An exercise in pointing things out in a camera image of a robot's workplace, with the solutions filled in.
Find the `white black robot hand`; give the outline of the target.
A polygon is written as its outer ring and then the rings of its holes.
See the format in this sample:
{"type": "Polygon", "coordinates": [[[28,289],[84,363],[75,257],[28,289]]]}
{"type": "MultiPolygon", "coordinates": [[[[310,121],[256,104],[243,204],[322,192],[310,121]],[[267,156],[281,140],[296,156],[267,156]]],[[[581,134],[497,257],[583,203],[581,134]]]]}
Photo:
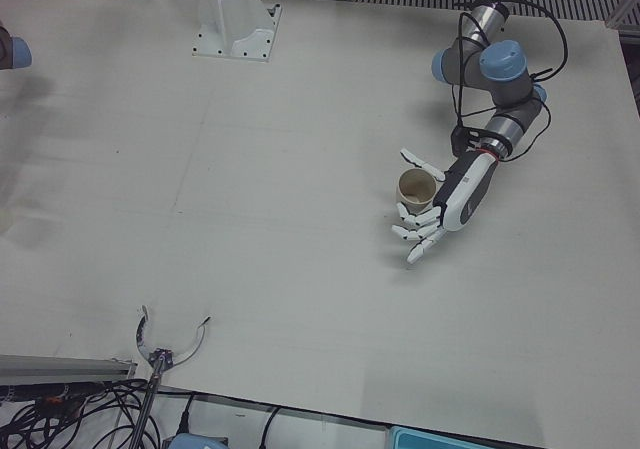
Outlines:
{"type": "Polygon", "coordinates": [[[433,197],[426,202],[397,197],[396,209],[402,223],[394,225],[392,231],[414,244],[407,255],[407,262],[413,264],[447,233],[458,231],[469,222],[489,188],[499,159],[487,150],[472,150],[442,171],[406,148],[400,150],[400,155],[436,184],[433,197]]]}

